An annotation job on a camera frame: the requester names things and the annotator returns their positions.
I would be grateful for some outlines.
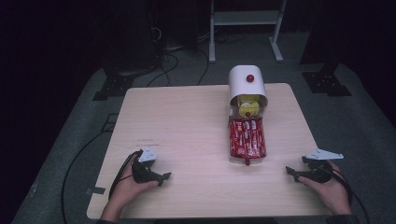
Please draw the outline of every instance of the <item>white tag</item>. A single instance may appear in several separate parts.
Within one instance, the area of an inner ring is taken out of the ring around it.
[[[306,155],[306,157],[308,159],[319,160],[319,161],[322,161],[322,160],[336,160],[336,159],[343,159],[344,158],[343,154],[332,153],[332,152],[329,152],[329,151],[322,150],[320,148],[317,148],[317,150],[315,150],[315,151],[313,151],[311,153],[308,153]]]
[[[155,160],[157,160],[157,155],[155,154],[154,150],[151,147],[146,147],[146,149],[143,150],[143,153],[139,158],[140,162],[155,161]]]

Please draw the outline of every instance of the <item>hand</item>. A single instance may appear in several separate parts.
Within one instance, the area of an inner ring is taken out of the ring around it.
[[[149,181],[147,183],[138,184],[134,181],[132,174],[132,162],[134,162],[134,155],[131,161],[125,166],[121,181],[114,188],[108,203],[101,215],[102,220],[119,222],[122,209],[131,203],[138,194],[158,186],[157,181]]]
[[[336,171],[340,171],[332,161],[328,161],[332,168]],[[298,180],[309,188],[313,189],[324,202],[324,204],[332,211],[333,215],[352,215],[350,209],[347,191],[344,186],[339,183],[336,179],[332,178],[326,183],[320,184],[309,178],[299,176]]]

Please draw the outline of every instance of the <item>red candy wrapper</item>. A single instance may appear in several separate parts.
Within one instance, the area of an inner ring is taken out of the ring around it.
[[[230,155],[245,159],[246,165],[266,156],[262,119],[230,121]]]

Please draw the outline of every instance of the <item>person's left hand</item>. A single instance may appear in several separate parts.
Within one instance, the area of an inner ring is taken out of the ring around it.
[[[113,194],[102,213],[102,220],[118,222],[122,209],[131,203],[138,194],[158,186],[158,181],[149,181],[141,184],[134,181],[132,162],[134,162],[135,157],[136,155],[134,155],[131,161],[125,166],[120,182],[114,188]]]

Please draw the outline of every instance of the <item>white metal frame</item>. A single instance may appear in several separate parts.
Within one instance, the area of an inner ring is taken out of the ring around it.
[[[279,10],[268,11],[215,11],[214,0],[210,6],[210,43],[209,43],[209,61],[216,61],[215,52],[215,26],[217,25],[275,25],[274,36],[269,37],[271,48],[275,54],[278,63],[283,62],[282,54],[277,46],[280,25],[285,13],[285,7],[288,0],[282,0]]]

